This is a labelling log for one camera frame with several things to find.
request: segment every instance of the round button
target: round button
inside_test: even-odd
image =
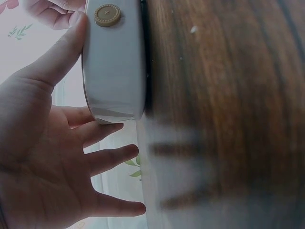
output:
[[[121,18],[121,10],[113,4],[105,4],[96,9],[94,13],[95,22],[102,27],[113,26]]]

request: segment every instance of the finger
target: finger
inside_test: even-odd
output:
[[[140,202],[117,199],[96,192],[97,208],[93,213],[96,217],[133,217],[143,215],[146,207]]]
[[[91,176],[110,170],[119,164],[138,156],[136,145],[124,146],[118,149],[106,149],[86,154],[90,165]]]
[[[84,7],[86,0],[49,0],[64,10],[78,11]]]
[[[88,107],[61,107],[70,127],[76,127],[94,121]]]
[[[42,23],[54,30],[62,30],[70,27],[77,17],[77,12],[67,13],[59,6],[45,9],[36,18]]]
[[[22,76],[55,86],[79,58],[86,36],[86,19],[84,13],[78,12],[75,25],[43,56],[26,67]]]
[[[58,5],[53,4],[52,6],[50,6],[50,8],[55,9],[57,12],[61,13],[61,14],[67,14],[68,10],[64,10],[63,8],[59,7]]]
[[[93,121],[75,128],[74,131],[83,143],[83,147],[86,148],[122,128],[122,123],[101,125]]]

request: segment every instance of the white plastic casing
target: white plastic casing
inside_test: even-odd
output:
[[[115,4],[121,20],[95,23],[94,12]],[[89,109],[101,124],[139,120],[143,114],[146,66],[140,0],[87,0],[87,37],[82,54],[84,90]]]

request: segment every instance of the hand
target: hand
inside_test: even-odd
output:
[[[55,30],[68,28],[84,11],[86,0],[20,0],[25,10],[41,23]]]
[[[75,64],[86,16],[42,57],[0,86],[0,213],[9,228],[66,228],[89,216],[138,216],[145,206],[95,191],[91,176],[134,158],[138,148],[84,154],[118,131],[86,108],[51,106],[54,86]]]

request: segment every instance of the wooden surface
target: wooden surface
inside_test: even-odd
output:
[[[305,1],[147,4],[149,229],[305,229]]]

